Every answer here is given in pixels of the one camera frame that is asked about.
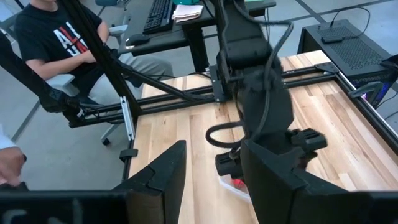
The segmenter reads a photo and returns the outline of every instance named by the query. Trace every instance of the computer case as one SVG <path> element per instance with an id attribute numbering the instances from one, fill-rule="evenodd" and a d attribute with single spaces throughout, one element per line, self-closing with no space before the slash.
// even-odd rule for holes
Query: computer case
<path id="1" fill-rule="evenodd" d="M 398 77 L 396 73 L 380 65 L 391 55 L 365 34 L 360 35 L 361 33 L 347 19 L 335 21 L 332 27 L 329 22 L 304 27 L 298 53 L 322 50 L 356 88 L 369 82 L 382 82 L 382 90 L 370 102 L 377 107 Z M 330 44 L 322 42 L 322 37 L 335 35 L 343 40 Z"/>

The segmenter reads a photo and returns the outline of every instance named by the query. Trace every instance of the black t-shirt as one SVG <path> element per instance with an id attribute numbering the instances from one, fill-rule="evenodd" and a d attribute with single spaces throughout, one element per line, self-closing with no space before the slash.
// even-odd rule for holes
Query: black t-shirt
<path id="1" fill-rule="evenodd" d="M 102 19 L 85 6 L 83 8 L 95 27 L 98 27 Z M 15 32 L 24 61 L 39 59 L 54 62 L 88 50 L 66 10 L 61 6 L 55 12 L 48 12 L 27 5 L 17 16 Z M 72 83 L 80 93 L 87 95 L 103 71 L 97 63 L 83 63 L 69 74 L 75 76 Z"/>

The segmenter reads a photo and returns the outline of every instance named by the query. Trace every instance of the gray pants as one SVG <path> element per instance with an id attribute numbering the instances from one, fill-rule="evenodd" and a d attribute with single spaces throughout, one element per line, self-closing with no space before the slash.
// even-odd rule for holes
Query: gray pants
<path id="1" fill-rule="evenodd" d="M 130 65 L 132 68 L 145 75 L 173 75 L 171 63 L 153 55 L 133 57 L 132 54 L 123 54 L 119 59 L 126 65 Z M 141 98 L 142 86 L 138 88 L 134 87 L 129 81 L 126 81 L 126 83 L 132 91 L 132 94 L 137 99 Z M 94 84 L 88 97 L 101 105 L 120 103 L 120 96 L 105 74 Z"/>

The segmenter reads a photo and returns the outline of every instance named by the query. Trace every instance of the human hand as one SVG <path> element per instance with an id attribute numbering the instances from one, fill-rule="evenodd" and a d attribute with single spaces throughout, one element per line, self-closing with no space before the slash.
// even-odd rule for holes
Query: human hand
<path id="1" fill-rule="evenodd" d="M 83 56 L 83 61 L 85 63 L 95 63 L 96 62 L 93 54 L 89 50 L 87 50 L 86 52 L 82 53 L 82 56 Z"/>
<path id="2" fill-rule="evenodd" d="M 10 185 L 18 186 L 19 176 L 25 157 L 18 147 L 10 147 L 0 150 L 0 180 Z"/>

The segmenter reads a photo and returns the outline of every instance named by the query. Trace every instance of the gray floor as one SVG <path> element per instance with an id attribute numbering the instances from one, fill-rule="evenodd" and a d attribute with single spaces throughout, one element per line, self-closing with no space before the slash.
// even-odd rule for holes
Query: gray floor
<path id="1" fill-rule="evenodd" d="M 131 1 L 129 8 L 138 7 L 140 2 Z M 370 25 L 366 35 L 375 40 L 391 54 L 398 54 L 398 1 L 372 0 L 276 0 L 277 7 L 270 9 L 270 19 L 293 19 L 295 29 L 279 56 L 293 55 L 297 51 L 302 27 L 330 21 L 335 15 L 334 9 L 361 5 L 371 11 Z M 82 1 L 108 23 L 116 22 L 117 15 L 123 11 L 113 7 L 96 6 L 94 0 Z M 0 0 L 0 21 L 7 15 L 17 12 L 12 0 Z M 367 15 L 359 9 L 341 12 L 338 18 L 346 18 L 363 29 Z M 214 27 L 204 29 L 206 35 L 215 33 Z M 271 43 L 276 44 L 283 33 L 282 28 L 271 28 Z M 117 46 L 116 41 L 109 44 Z M 215 63 L 218 51 L 216 37 L 206 39 L 208 57 Z M 169 59 L 177 75 L 193 71 L 192 58 L 187 47 L 156 55 Z M 119 161 L 119 152 L 125 149 L 127 137 L 124 127 L 112 134 L 112 144 L 104 147 L 100 136 L 109 124 L 98 124 L 85 128 L 70 129 L 60 114 L 46 113 L 38 104 L 37 97 L 0 68 L 0 123 L 6 133 L 14 137 L 27 154 L 29 160 L 24 166 L 23 180 L 32 189 L 110 189 L 120 183 L 123 164 Z M 391 90 L 385 98 L 394 96 Z M 398 97 L 383 104 L 379 112 L 386 117 L 398 111 Z M 398 115 L 389 118 L 388 123 L 398 130 Z"/>

